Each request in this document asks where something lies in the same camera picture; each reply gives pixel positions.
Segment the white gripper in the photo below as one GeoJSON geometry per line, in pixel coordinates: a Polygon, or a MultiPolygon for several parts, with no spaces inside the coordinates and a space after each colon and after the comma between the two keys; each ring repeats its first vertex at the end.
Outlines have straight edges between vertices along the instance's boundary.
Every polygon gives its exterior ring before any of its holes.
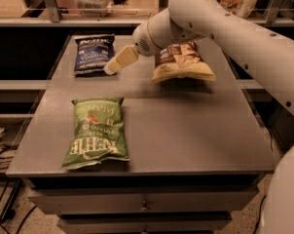
{"type": "Polygon", "coordinates": [[[138,61],[139,54],[150,57],[155,54],[155,45],[148,28],[149,23],[141,23],[132,34],[133,45],[124,46],[120,52],[112,57],[104,66],[108,75],[113,75],[122,68],[138,61]]]}

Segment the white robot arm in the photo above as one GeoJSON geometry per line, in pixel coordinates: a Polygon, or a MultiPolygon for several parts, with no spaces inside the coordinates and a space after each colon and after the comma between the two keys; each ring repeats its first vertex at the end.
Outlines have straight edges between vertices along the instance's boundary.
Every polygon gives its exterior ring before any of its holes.
{"type": "MultiPolygon", "coordinates": [[[[105,65],[113,74],[165,47],[209,38],[294,116],[294,40],[226,11],[216,0],[168,0],[165,10],[141,23],[133,44],[105,65]]],[[[294,234],[294,145],[278,162],[259,234],[294,234]]]]}

